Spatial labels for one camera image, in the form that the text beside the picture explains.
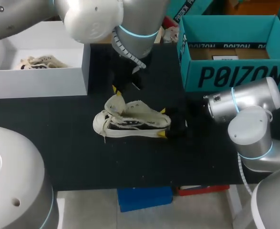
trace blue box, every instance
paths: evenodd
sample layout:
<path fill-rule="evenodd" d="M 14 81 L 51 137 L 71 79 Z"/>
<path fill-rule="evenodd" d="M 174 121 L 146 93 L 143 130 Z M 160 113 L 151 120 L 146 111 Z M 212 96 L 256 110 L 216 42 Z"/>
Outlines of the blue box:
<path fill-rule="evenodd" d="M 173 200 L 170 187 L 118 189 L 117 196 L 121 212 L 170 204 Z"/>
<path fill-rule="evenodd" d="M 183 15 L 202 15 L 213 0 L 171 0 L 166 15 L 177 23 Z"/>
<path fill-rule="evenodd" d="M 266 49 L 269 59 L 192 60 L 189 45 L 210 49 Z M 187 92 L 222 91 L 267 76 L 274 78 L 280 89 L 277 16 L 183 16 L 177 52 Z"/>

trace white floor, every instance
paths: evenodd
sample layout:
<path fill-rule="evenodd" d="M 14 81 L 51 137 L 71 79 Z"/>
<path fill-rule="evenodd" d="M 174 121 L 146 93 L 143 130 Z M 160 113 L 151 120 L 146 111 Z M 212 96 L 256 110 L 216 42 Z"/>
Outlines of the white floor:
<path fill-rule="evenodd" d="M 125 213 L 116 189 L 59 192 L 58 198 L 64 200 L 62 229 L 232 229 L 225 192 L 174 197 L 169 205 Z"/>

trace black table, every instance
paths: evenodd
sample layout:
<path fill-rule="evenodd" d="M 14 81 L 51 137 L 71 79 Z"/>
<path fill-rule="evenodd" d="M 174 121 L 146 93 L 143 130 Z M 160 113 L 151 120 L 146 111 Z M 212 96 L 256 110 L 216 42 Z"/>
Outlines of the black table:
<path fill-rule="evenodd" d="M 107 138 L 104 143 L 92 121 L 113 95 L 110 52 L 110 45 L 92 46 L 88 96 L 0 100 L 0 126 L 26 136 L 37 146 L 54 188 L 241 184 L 227 125 L 207 126 L 194 119 L 189 120 L 187 138 Z M 143 100 L 155 110 L 183 106 L 186 94 L 175 46 L 154 47 L 143 83 L 144 90 L 131 86 L 124 94 L 127 102 Z M 274 138 L 280 139 L 280 110 L 274 112 L 271 126 Z M 245 175 L 249 183 L 258 183 L 268 174 L 245 169 Z"/>

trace white paper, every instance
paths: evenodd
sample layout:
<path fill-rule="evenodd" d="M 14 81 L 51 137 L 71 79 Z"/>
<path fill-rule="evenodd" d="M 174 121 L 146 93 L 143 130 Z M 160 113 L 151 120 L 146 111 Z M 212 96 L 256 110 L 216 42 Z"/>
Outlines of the white paper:
<path fill-rule="evenodd" d="M 238 56 L 213 56 L 213 60 L 238 60 Z"/>

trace white sneaker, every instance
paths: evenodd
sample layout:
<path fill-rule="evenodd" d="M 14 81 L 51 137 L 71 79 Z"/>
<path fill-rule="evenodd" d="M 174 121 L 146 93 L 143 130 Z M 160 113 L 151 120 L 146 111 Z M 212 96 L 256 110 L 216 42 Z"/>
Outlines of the white sneaker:
<path fill-rule="evenodd" d="M 54 56 L 42 56 L 39 58 L 34 58 L 29 56 L 26 60 L 22 59 L 21 63 L 18 64 L 14 69 L 45 69 L 45 68 L 68 68 L 68 65 L 60 62 Z"/>
<path fill-rule="evenodd" d="M 161 137 L 159 132 L 170 127 L 171 119 L 151 109 L 142 101 L 125 103 L 121 95 L 112 96 L 105 110 L 98 113 L 93 129 L 103 137 Z"/>

